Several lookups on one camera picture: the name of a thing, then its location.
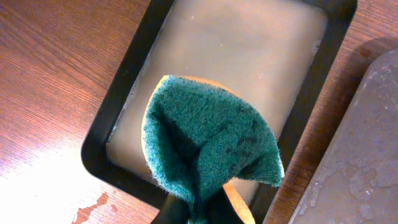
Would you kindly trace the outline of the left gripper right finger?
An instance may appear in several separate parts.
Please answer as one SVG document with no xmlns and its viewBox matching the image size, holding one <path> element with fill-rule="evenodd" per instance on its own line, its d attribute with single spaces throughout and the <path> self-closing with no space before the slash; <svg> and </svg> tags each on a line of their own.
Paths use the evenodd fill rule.
<svg viewBox="0 0 398 224">
<path fill-rule="evenodd" d="M 207 201 L 205 220 L 209 224 L 243 224 L 223 188 Z"/>
</svg>

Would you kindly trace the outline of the green yellow sponge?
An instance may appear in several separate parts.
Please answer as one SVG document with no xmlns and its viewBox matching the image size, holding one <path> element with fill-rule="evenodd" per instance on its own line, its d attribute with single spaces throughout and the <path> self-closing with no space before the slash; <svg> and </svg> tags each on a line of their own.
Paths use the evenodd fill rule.
<svg viewBox="0 0 398 224">
<path fill-rule="evenodd" d="M 284 168 L 277 141 L 260 113 L 221 85 L 195 77 L 162 77 L 142 121 L 141 145 L 153 178 L 184 201 L 188 223 L 209 223 L 209 205 L 225 192 L 229 223 L 253 221 L 228 182 L 278 187 Z"/>
</svg>

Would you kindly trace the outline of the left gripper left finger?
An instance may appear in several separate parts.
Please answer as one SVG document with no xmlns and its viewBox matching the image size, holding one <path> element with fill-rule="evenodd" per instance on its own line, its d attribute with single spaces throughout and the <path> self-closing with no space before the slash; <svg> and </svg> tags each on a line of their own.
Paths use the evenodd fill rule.
<svg viewBox="0 0 398 224">
<path fill-rule="evenodd" d="M 194 211 L 194 205 L 169 194 L 151 224 L 187 224 Z"/>
</svg>

